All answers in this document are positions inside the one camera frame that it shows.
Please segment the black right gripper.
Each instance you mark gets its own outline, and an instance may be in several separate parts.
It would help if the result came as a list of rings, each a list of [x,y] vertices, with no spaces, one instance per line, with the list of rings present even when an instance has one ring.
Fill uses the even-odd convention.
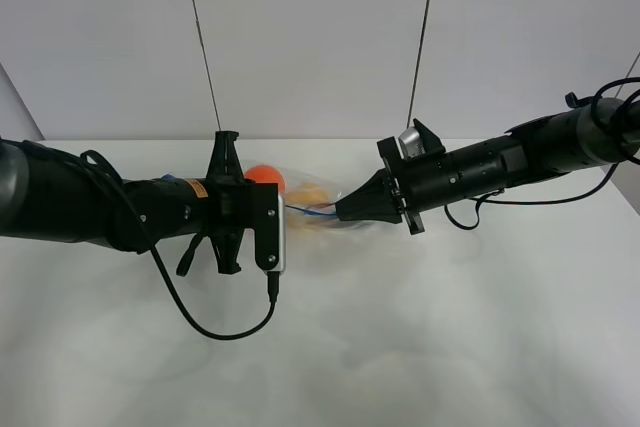
[[[449,153],[404,159],[394,137],[380,140],[377,148],[385,169],[335,203],[338,219],[399,224],[403,218],[411,235],[422,233],[421,213],[432,208],[432,190],[444,182]]]

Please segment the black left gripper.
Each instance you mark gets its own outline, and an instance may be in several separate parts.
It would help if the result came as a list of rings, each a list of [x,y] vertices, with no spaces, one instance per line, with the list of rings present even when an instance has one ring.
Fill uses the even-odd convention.
[[[235,141],[235,131],[218,131],[209,166],[204,178],[208,192],[208,220],[205,235],[209,237],[217,261],[218,272],[233,275],[240,271],[238,255],[244,233],[253,233],[253,187],[244,177]]]

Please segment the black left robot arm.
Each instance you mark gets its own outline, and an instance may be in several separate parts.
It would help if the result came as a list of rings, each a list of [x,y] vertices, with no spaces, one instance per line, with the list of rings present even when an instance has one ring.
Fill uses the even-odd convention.
[[[202,178],[127,180],[94,150],[76,156],[31,141],[1,142],[1,234],[93,243],[142,254],[163,239],[189,235],[178,263],[184,277],[203,240],[219,273],[239,272],[245,231],[264,272],[285,268],[284,203],[274,183],[245,178],[234,131],[216,134]]]

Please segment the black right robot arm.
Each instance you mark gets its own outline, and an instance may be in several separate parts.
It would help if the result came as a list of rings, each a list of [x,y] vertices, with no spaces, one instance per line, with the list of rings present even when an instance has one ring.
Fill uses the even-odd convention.
[[[423,212],[462,201],[479,204],[506,189],[587,168],[633,161],[639,151],[639,98],[566,97],[569,110],[449,151],[420,121],[378,142],[384,163],[335,204],[341,221],[406,223],[423,232]]]

